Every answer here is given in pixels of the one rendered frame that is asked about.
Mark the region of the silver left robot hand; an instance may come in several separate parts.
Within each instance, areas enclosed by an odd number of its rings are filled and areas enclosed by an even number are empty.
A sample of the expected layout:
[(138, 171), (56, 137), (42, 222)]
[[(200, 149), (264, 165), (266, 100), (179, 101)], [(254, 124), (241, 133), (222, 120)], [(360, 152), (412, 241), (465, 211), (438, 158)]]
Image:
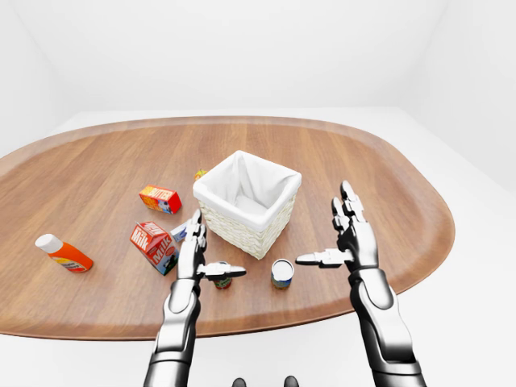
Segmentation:
[(207, 264), (204, 253), (207, 248), (206, 225), (202, 222), (202, 212), (196, 209), (189, 219), (186, 237), (181, 245), (177, 262), (177, 281), (202, 278), (209, 281), (222, 281), (227, 278), (244, 276), (245, 268), (219, 261)]

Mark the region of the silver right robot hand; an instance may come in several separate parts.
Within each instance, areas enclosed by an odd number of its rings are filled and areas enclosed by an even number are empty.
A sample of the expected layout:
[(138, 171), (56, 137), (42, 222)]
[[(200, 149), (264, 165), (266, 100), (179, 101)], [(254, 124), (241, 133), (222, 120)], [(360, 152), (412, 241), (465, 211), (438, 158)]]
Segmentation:
[(343, 202), (334, 197), (331, 202), (332, 224), (338, 232), (337, 248), (299, 256), (295, 262), (338, 268), (346, 264), (353, 273), (363, 268), (378, 268), (377, 242), (371, 224), (365, 219), (363, 205), (348, 181), (340, 186)]

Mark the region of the white woven basket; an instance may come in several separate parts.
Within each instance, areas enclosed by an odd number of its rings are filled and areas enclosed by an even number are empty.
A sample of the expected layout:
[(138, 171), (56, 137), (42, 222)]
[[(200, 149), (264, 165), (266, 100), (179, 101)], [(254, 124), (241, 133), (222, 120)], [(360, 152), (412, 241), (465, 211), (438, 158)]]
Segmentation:
[(257, 258), (264, 258), (289, 222), (302, 175), (237, 151), (193, 184), (207, 226)]

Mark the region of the small blue and white box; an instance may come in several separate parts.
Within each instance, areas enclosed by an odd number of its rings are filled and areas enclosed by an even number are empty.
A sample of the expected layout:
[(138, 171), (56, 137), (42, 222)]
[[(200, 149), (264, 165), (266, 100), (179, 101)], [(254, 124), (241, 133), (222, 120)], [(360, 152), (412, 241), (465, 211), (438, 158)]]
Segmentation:
[(189, 221), (186, 221), (169, 232), (176, 243), (180, 243), (186, 237), (188, 225)]

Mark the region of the red milk carton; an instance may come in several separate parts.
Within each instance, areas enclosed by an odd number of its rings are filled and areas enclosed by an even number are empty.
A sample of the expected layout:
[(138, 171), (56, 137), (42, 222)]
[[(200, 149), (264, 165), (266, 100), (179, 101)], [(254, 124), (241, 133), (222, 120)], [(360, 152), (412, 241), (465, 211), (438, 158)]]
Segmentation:
[(130, 240), (162, 275), (175, 267), (179, 256), (177, 245), (170, 234), (154, 222), (137, 223)]

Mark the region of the small red tin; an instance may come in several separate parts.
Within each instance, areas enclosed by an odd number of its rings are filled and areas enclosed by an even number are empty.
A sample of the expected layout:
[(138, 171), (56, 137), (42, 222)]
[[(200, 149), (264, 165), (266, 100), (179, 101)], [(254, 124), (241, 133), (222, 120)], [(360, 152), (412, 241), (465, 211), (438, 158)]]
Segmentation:
[[(229, 264), (225, 261), (219, 261), (218, 267), (227, 269), (229, 268)], [(226, 289), (231, 285), (232, 278), (231, 277), (224, 277), (222, 280), (214, 281), (214, 285), (217, 289)]]

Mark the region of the red butter box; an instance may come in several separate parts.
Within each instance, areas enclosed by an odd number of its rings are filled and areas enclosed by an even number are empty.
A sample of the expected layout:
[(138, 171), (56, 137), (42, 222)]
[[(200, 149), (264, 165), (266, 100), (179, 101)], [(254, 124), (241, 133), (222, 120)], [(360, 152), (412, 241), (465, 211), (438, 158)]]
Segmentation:
[(139, 196), (145, 206), (153, 210), (167, 214), (176, 214), (181, 208), (181, 199), (174, 190), (147, 185), (139, 192)]

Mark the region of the tin with green label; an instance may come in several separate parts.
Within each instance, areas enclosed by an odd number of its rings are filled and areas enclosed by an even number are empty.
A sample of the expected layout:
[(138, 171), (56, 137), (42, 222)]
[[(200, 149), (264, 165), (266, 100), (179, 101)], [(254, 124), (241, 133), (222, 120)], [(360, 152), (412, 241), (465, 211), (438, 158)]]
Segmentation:
[(293, 274), (293, 265), (288, 260), (276, 260), (272, 265), (271, 282), (275, 288), (287, 290), (291, 284)]

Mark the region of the orange bottle with white cap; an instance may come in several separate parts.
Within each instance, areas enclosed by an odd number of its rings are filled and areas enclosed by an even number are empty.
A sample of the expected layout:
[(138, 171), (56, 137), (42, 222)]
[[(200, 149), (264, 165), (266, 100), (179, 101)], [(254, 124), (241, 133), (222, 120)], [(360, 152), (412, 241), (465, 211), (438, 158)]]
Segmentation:
[(83, 273), (90, 270), (94, 262), (69, 243), (65, 243), (53, 234), (41, 235), (35, 246), (43, 250), (55, 262), (73, 273)]

